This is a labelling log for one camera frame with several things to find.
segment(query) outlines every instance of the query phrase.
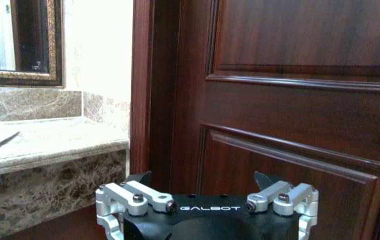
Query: countertop edge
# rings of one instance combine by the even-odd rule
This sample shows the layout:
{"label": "countertop edge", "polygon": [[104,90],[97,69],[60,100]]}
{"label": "countertop edge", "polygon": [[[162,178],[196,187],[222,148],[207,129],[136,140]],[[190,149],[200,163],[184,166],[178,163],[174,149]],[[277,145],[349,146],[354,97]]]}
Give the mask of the countertop edge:
{"label": "countertop edge", "polygon": [[89,157],[93,155],[127,150],[128,149],[128,139],[117,139],[115,141],[97,144],[91,147],[84,147],[79,149],[71,149],[65,152],[55,152],[51,154],[29,154],[24,156],[16,156],[10,158],[4,158],[0,160],[0,175],[18,170],[36,168],[40,166],[72,161]]}

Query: wooden door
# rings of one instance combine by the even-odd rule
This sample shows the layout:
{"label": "wooden door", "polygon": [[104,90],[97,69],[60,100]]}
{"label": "wooden door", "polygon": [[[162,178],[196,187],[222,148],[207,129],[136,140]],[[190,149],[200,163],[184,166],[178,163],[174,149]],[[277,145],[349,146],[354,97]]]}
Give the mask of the wooden door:
{"label": "wooden door", "polygon": [[171,190],[254,171],[318,189],[310,239],[380,239],[380,1],[180,1]]}

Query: white wall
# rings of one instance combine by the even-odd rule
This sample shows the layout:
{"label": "white wall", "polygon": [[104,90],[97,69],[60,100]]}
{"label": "white wall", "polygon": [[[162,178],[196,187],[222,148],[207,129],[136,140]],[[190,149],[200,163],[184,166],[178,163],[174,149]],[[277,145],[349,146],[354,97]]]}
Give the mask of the white wall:
{"label": "white wall", "polygon": [[130,101],[132,0],[63,0],[64,81]]}

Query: silver metal bracket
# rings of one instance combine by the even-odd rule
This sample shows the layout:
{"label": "silver metal bracket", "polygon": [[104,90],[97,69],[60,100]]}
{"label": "silver metal bracket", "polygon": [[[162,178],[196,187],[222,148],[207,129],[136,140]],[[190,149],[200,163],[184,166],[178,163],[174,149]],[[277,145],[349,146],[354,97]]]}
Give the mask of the silver metal bracket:
{"label": "silver metal bracket", "polygon": [[108,240],[123,240],[123,222],[112,214],[128,211],[132,216],[142,216],[147,212],[147,199],[121,188],[115,183],[99,187],[95,192],[96,223],[103,226]]}
{"label": "silver metal bracket", "polygon": [[160,213],[171,213],[176,210],[176,204],[171,194],[158,192],[136,181],[128,181],[123,185],[124,189],[134,194],[142,194],[147,198],[148,204],[152,206],[154,211]]}
{"label": "silver metal bracket", "polygon": [[249,194],[246,197],[247,211],[251,213],[265,212],[277,195],[289,192],[290,187],[290,183],[278,181],[261,192]]}
{"label": "silver metal bracket", "polygon": [[293,212],[301,214],[298,240],[309,239],[310,228],[317,224],[318,191],[312,185],[301,183],[287,193],[278,194],[273,200],[273,211],[281,216]]}

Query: marble backsplash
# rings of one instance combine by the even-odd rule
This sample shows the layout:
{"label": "marble backsplash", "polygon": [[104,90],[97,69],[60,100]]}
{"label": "marble backsplash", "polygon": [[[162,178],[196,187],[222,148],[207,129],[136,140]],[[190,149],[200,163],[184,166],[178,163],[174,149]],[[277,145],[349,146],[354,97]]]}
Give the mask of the marble backsplash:
{"label": "marble backsplash", "polygon": [[0,87],[0,120],[81,116],[81,92],[56,88]]}
{"label": "marble backsplash", "polygon": [[121,150],[0,175],[0,238],[93,204],[97,186],[124,179],[124,162]]}
{"label": "marble backsplash", "polygon": [[128,135],[130,102],[83,92],[83,116]]}

